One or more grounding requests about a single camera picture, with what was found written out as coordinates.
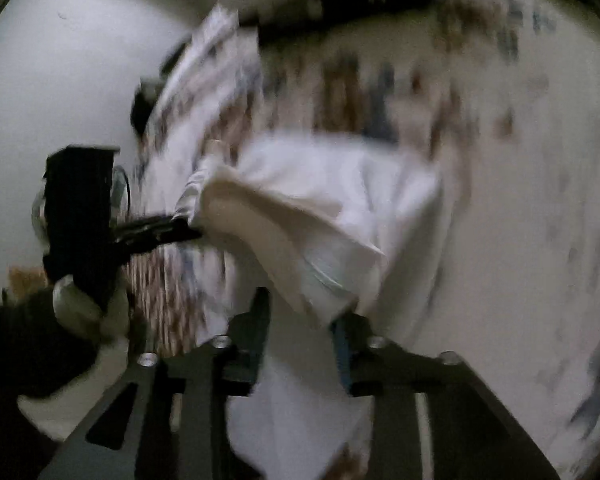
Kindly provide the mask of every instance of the white fabric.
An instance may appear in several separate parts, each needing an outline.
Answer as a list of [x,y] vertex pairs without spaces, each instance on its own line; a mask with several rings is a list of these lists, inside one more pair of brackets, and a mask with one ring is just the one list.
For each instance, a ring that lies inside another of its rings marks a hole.
[[126,335],[129,329],[129,304],[122,274],[107,305],[102,309],[65,276],[54,285],[54,313],[58,323],[72,334],[95,344],[109,343]]
[[[317,478],[370,409],[338,383],[325,327],[356,303],[367,314],[381,312],[376,323],[387,326],[396,311],[422,311],[426,286],[416,295],[421,305],[388,297],[391,309],[375,304],[419,223],[438,225],[426,214],[441,196],[438,172],[412,153],[363,139],[290,132],[257,136],[236,167],[217,142],[198,168],[176,215],[234,256],[227,315],[247,309],[256,286],[272,290],[258,385],[228,409],[232,446],[268,479]],[[410,260],[425,263],[421,281],[430,290],[441,251],[433,243],[421,250]]]

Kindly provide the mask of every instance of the screw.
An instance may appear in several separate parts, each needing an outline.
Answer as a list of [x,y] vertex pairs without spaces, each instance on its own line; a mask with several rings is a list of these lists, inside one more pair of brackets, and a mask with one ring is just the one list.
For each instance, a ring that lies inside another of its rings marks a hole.
[[462,358],[455,352],[451,351],[442,352],[442,354],[438,356],[438,359],[440,359],[445,365],[459,365],[462,363]]
[[211,344],[215,347],[215,348],[229,348],[229,346],[231,346],[233,343],[231,341],[231,338],[227,335],[218,335],[215,338],[213,338],[213,341],[211,342]]
[[146,368],[151,368],[158,364],[158,356],[151,352],[145,352],[144,354],[140,354],[138,364]]
[[387,346],[387,343],[387,340],[381,335],[373,335],[366,340],[366,345],[369,348],[373,348],[374,350],[384,348],[385,346]]

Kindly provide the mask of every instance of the bolt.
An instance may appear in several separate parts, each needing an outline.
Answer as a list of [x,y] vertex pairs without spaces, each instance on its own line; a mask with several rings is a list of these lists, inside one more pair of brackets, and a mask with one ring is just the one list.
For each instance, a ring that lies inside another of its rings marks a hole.
[[221,348],[229,348],[229,346],[231,346],[233,343],[231,341],[231,338],[227,335],[218,335],[215,338],[213,338],[213,341],[211,342],[211,344],[218,349]]
[[373,348],[374,350],[384,348],[385,346],[387,346],[387,343],[388,341],[381,335],[373,335],[366,340],[366,345],[369,348]]
[[442,354],[438,356],[438,359],[445,365],[459,365],[462,363],[462,358],[451,351],[442,352]]
[[144,354],[140,354],[138,364],[146,368],[151,368],[158,364],[158,356],[151,352],[145,352]]

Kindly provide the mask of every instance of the silver screw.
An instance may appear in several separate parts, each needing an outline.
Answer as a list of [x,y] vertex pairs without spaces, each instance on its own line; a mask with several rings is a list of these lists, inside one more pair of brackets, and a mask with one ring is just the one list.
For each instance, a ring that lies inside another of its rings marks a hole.
[[215,338],[213,338],[213,341],[211,342],[211,344],[215,347],[215,348],[229,348],[229,346],[231,346],[233,343],[231,341],[231,338],[227,335],[218,335]]
[[442,352],[438,356],[438,359],[442,361],[445,365],[459,365],[462,364],[462,358],[452,351]]
[[151,352],[145,352],[144,354],[140,354],[138,364],[146,368],[151,368],[158,364],[158,356]]
[[374,350],[384,348],[385,346],[387,346],[387,343],[388,341],[381,335],[373,335],[366,340],[366,345],[369,348],[373,348]]

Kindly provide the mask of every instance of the white floor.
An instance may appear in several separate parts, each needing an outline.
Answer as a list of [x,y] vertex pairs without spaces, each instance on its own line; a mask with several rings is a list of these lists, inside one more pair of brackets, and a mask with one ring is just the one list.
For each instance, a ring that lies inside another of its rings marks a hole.
[[[178,0],[11,0],[0,15],[0,290],[10,265],[39,265],[30,208],[45,159],[72,142],[116,144],[131,168],[129,111],[197,17]],[[66,436],[125,367],[124,345],[47,402],[24,410]]]

